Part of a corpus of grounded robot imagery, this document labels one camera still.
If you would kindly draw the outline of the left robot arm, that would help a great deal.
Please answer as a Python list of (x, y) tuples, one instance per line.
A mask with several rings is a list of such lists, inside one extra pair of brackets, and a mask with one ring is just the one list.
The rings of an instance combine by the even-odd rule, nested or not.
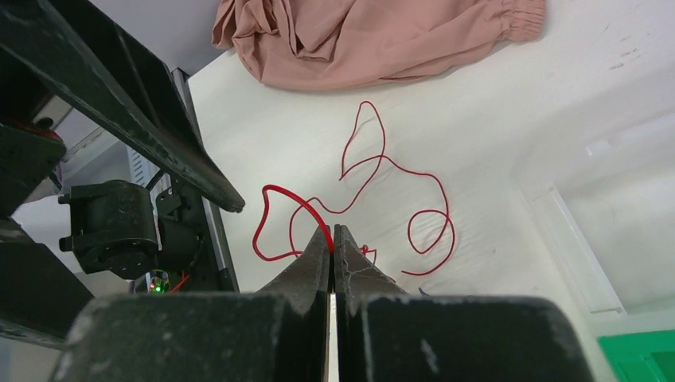
[(186, 74), (89, 1), (1, 4), (1, 335), (60, 348), (89, 275), (236, 291)]

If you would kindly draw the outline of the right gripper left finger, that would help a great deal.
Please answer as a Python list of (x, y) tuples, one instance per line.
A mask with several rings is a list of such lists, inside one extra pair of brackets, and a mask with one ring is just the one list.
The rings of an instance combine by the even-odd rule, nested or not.
[(254, 293), (117, 294), (76, 318), (53, 381), (325, 381), (331, 255), (320, 232)]

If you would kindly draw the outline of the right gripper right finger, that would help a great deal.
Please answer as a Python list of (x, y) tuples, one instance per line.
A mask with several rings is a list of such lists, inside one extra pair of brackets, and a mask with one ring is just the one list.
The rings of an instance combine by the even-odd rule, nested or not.
[(533, 296), (409, 294), (334, 229), (342, 381), (590, 381), (571, 323)]

